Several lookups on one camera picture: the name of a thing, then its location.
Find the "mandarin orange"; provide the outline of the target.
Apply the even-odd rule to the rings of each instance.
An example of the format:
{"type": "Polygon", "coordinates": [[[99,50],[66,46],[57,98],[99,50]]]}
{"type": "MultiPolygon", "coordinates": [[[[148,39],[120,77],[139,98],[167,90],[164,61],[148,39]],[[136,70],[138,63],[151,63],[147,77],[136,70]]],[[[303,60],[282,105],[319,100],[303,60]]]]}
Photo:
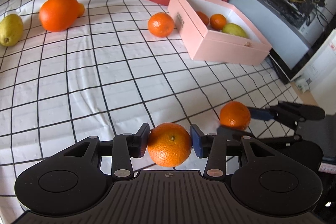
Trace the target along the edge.
{"type": "Polygon", "coordinates": [[[214,14],[210,17],[210,26],[217,31],[221,31],[227,24],[227,19],[222,14],[214,14]]]}
{"type": "Polygon", "coordinates": [[[219,120],[222,126],[244,131],[249,126],[251,114],[244,104],[231,101],[222,107],[219,120]]]}
{"type": "Polygon", "coordinates": [[[159,38],[169,36],[173,32],[174,27],[175,24],[172,17],[164,12],[154,14],[147,23],[149,32],[159,38]]]}
{"type": "Polygon", "coordinates": [[[192,141],[184,127],[163,123],[151,130],[147,150],[152,161],[163,167],[176,167],[185,162],[191,153],[192,141]]]}

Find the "green pear in box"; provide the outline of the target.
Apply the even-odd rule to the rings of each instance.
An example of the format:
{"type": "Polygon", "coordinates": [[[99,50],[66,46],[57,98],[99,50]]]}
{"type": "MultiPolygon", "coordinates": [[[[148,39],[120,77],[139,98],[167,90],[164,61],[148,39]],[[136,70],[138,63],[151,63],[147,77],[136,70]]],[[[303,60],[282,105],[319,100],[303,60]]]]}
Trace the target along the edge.
{"type": "Polygon", "coordinates": [[[233,36],[238,36],[242,38],[249,38],[247,33],[237,24],[234,23],[227,23],[223,28],[222,28],[222,33],[233,35],[233,36]]]}

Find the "white checkered tablecloth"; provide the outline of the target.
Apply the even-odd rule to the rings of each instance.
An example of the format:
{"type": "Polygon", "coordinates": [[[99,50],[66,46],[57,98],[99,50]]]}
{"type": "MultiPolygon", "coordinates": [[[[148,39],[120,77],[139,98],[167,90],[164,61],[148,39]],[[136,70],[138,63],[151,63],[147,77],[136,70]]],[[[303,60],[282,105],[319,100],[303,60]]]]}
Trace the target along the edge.
{"type": "Polygon", "coordinates": [[[296,102],[268,60],[258,66],[190,59],[179,34],[156,38],[147,21],[165,6],[146,0],[77,0],[84,14],[64,31],[39,20],[48,0],[1,0],[18,14],[21,41],[1,48],[1,223],[23,210],[15,179],[88,136],[110,140],[175,122],[211,133],[228,101],[267,107],[296,102]]]}

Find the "small orange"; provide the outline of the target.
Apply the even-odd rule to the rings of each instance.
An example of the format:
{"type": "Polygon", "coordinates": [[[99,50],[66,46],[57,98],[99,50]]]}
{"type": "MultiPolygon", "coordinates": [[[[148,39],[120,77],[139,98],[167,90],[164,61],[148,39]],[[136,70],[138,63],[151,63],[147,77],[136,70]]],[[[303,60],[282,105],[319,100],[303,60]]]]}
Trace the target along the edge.
{"type": "Polygon", "coordinates": [[[81,17],[84,14],[84,11],[85,11],[84,5],[82,3],[79,3],[78,4],[78,14],[77,14],[77,16],[81,17]]]}

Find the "pink cardboard box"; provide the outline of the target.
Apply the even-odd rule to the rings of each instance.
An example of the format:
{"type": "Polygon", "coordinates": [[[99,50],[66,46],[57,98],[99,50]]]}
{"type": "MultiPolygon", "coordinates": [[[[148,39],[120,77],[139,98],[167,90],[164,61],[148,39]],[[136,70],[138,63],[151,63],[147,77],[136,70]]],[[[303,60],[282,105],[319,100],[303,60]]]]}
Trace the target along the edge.
{"type": "Polygon", "coordinates": [[[170,0],[168,12],[193,60],[259,65],[269,55],[271,44],[234,5],[221,0],[170,0]],[[242,38],[206,26],[197,12],[222,14],[248,35],[242,38]]]}

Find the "large orange fruit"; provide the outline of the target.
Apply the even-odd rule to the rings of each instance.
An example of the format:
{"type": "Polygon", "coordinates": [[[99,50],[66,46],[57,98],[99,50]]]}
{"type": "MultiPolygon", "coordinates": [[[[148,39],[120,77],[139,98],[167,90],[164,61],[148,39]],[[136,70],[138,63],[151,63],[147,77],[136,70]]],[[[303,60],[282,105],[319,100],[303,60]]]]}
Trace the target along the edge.
{"type": "Polygon", "coordinates": [[[39,20],[43,28],[50,32],[60,32],[70,27],[78,18],[77,0],[48,0],[39,10],[39,20]]]}

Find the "yellow lemon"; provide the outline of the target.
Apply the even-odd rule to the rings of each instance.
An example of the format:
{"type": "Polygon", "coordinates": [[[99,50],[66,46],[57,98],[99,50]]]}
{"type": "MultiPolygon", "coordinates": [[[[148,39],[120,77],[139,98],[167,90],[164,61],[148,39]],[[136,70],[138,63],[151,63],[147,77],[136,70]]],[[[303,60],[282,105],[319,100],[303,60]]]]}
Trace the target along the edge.
{"type": "Polygon", "coordinates": [[[0,25],[0,43],[4,47],[15,46],[23,34],[23,21],[17,14],[3,18],[0,25]]]}

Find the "white paper box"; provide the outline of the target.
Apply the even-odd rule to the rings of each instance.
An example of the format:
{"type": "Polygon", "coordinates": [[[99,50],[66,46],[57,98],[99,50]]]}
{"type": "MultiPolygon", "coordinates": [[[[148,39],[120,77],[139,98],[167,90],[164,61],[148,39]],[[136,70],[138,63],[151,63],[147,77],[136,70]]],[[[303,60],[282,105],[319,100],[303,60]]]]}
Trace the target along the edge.
{"type": "Polygon", "coordinates": [[[295,101],[335,114],[335,66],[335,30],[332,30],[320,49],[291,79],[291,86],[298,95],[295,101]]]}

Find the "mandarin orange in box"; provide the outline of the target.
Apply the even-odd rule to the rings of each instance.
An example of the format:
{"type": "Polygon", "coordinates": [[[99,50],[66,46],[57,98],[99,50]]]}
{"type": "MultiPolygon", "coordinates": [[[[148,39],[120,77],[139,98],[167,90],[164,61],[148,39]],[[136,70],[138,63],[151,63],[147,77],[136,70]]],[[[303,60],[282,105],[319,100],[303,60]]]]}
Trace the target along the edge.
{"type": "Polygon", "coordinates": [[[227,24],[227,19],[222,14],[214,14],[210,17],[210,26],[217,31],[221,31],[227,24]]]}

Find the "computer monitor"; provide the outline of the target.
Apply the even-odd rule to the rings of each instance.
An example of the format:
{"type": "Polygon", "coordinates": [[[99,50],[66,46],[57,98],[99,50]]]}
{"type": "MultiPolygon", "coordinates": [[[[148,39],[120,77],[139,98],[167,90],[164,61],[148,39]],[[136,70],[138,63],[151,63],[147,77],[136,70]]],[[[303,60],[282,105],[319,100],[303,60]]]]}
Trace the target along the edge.
{"type": "Polygon", "coordinates": [[[335,0],[228,0],[271,44],[269,57],[287,84],[335,29],[335,0]]]}

